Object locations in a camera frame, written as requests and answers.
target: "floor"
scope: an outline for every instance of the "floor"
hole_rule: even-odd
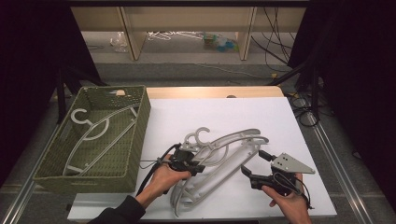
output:
[[[273,78],[282,76],[290,68],[279,59],[287,60],[281,47],[269,43],[264,36],[254,34],[258,44],[251,42],[246,61],[239,60],[235,49],[218,51],[215,47],[206,47],[199,37],[202,33],[160,35],[147,39],[138,61],[131,61],[128,52],[116,52],[110,45],[117,39],[117,33],[83,33],[87,46],[102,80],[110,85],[144,84],[154,86],[253,86],[266,85]],[[233,33],[216,33],[230,40]],[[292,47],[295,34],[281,34],[282,44]],[[297,77],[282,83],[280,88],[286,94],[294,94],[293,84]],[[301,98],[290,97],[290,106],[298,109],[309,103],[309,92],[301,92]],[[319,98],[320,122],[315,127],[306,127],[312,117],[305,114],[297,118],[308,148],[321,173],[323,182],[337,211],[336,217],[314,217],[314,223],[396,223],[395,212],[389,206],[378,185],[374,182],[362,161],[353,155],[350,144],[336,115],[326,104],[325,94]],[[28,148],[0,189],[0,219],[3,223],[73,223],[67,220],[68,208],[75,195],[59,195],[45,191],[37,185],[26,182],[39,160],[42,150],[50,139],[57,121],[56,95],[49,101],[48,111]],[[32,188],[32,194],[20,199],[23,204],[15,203],[19,192]],[[360,199],[367,215],[359,215],[361,207],[354,205]],[[6,217],[7,208],[18,207],[15,222]],[[254,223],[287,223],[284,218],[258,220]]]

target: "person's left hand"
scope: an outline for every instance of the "person's left hand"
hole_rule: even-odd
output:
[[[172,170],[168,164],[163,163],[154,172],[149,184],[136,196],[143,207],[147,208],[156,198],[172,188],[179,180],[191,177],[188,171],[178,172]]]

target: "black sleeve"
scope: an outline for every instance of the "black sleeve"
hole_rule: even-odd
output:
[[[90,224],[131,224],[145,215],[146,210],[132,196],[127,196],[117,208],[107,208],[98,217],[91,220]]]

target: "green plastic basket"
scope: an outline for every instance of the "green plastic basket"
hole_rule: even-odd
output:
[[[131,105],[138,105],[134,108],[136,114],[131,109],[116,113],[108,119],[107,128],[106,122],[100,122]],[[33,180],[56,193],[133,192],[150,109],[144,86],[81,88],[51,139]],[[89,134],[86,133],[91,125],[86,120],[97,124]],[[133,120],[134,125],[128,129]],[[81,141],[84,134],[89,140]],[[108,151],[84,175],[70,170],[64,175],[72,151],[75,153],[69,164],[84,169],[107,147]]]

